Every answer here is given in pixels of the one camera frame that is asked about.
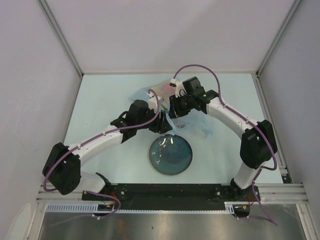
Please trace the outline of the light blue plastic bag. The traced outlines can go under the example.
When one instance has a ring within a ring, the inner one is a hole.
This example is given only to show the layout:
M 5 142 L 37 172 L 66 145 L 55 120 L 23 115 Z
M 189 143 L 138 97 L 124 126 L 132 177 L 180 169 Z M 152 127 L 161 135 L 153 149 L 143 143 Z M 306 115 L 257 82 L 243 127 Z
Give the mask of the light blue plastic bag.
M 148 90 L 152 89 L 159 97 L 163 98 L 160 109 L 165 111 L 166 117 L 168 118 L 170 110 L 169 97 L 175 95 L 175 88 L 170 86 L 170 83 L 171 81 L 166 79 L 158 84 L 142 87 L 130 95 L 128 99 L 132 102 L 134 100 L 144 100 L 147 102 L 149 99 Z M 186 116 L 179 118 L 170 117 L 169 122 L 172 125 L 172 130 L 169 131 L 169 133 L 172 135 L 175 135 L 180 130 L 195 128 L 200 129 L 205 134 L 213 135 L 214 133 L 213 128 L 209 125 L 208 116 L 195 109 L 191 110 Z

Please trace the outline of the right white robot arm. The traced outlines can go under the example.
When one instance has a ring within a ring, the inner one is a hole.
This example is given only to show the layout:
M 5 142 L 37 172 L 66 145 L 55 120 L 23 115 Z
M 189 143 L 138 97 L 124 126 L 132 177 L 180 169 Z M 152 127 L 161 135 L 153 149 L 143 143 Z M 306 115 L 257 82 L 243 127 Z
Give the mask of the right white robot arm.
M 185 81 L 170 80 L 174 95 L 169 98 L 169 116 L 178 119 L 191 110 L 201 111 L 230 128 L 241 140 L 242 164 L 232 179 L 231 196 L 242 201 L 249 194 L 248 187 L 259 170 L 278 151 L 272 124 L 268 120 L 256 121 L 230 107 L 214 90 L 205 91 L 197 77 Z

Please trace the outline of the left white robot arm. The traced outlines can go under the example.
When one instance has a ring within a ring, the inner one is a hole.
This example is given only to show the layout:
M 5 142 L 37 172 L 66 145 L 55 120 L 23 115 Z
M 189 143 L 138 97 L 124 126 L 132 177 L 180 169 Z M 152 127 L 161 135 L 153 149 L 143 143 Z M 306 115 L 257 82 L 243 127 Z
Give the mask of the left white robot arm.
M 58 191 L 61 195 L 83 191 L 105 200 L 111 193 L 109 181 L 98 172 L 84 172 L 82 167 L 103 151 L 131 139 L 139 130 L 165 134 L 173 128 L 173 122 L 160 106 L 135 100 L 127 111 L 97 135 L 70 145 L 61 142 L 55 144 L 42 170 L 43 190 Z

